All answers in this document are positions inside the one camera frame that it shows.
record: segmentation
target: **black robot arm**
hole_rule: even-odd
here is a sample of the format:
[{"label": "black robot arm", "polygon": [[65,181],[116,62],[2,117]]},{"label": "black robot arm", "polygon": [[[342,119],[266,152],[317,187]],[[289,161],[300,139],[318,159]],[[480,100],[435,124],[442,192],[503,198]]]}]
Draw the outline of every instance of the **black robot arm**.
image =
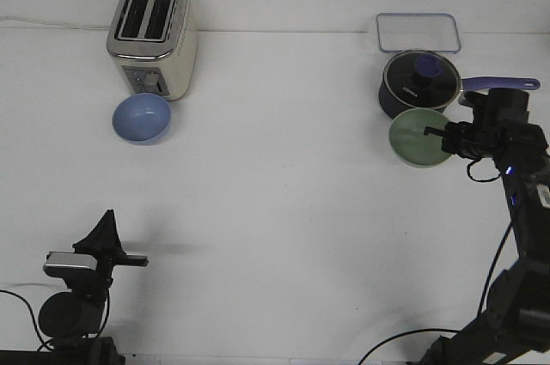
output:
[{"label": "black robot arm", "polygon": [[421,365],[504,365],[530,350],[550,350],[550,160],[539,126],[528,122],[522,90],[468,93],[473,123],[449,122],[442,149],[491,157],[502,176],[518,260],[493,282],[486,310],[452,338],[440,337]]}]

